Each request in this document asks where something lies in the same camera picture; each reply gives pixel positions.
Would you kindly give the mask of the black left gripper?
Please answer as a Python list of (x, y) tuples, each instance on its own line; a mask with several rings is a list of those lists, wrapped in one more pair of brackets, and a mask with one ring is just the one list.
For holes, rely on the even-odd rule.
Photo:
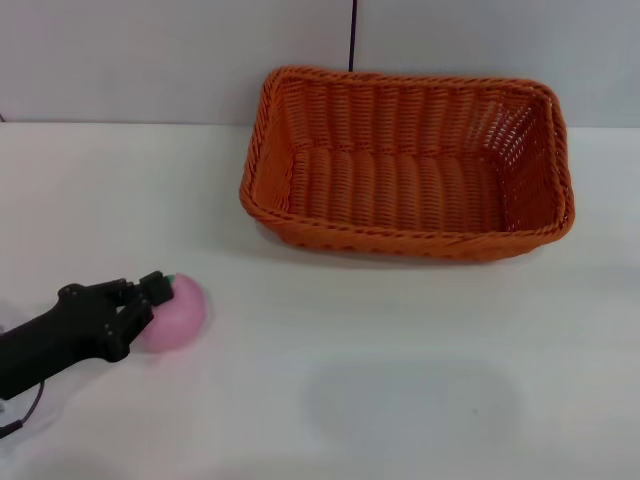
[(10, 400), (87, 359), (124, 359), (154, 318), (152, 306), (174, 298), (173, 279), (155, 271), (137, 283), (63, 287), (49, 311), (1, 335), (1, 398)]

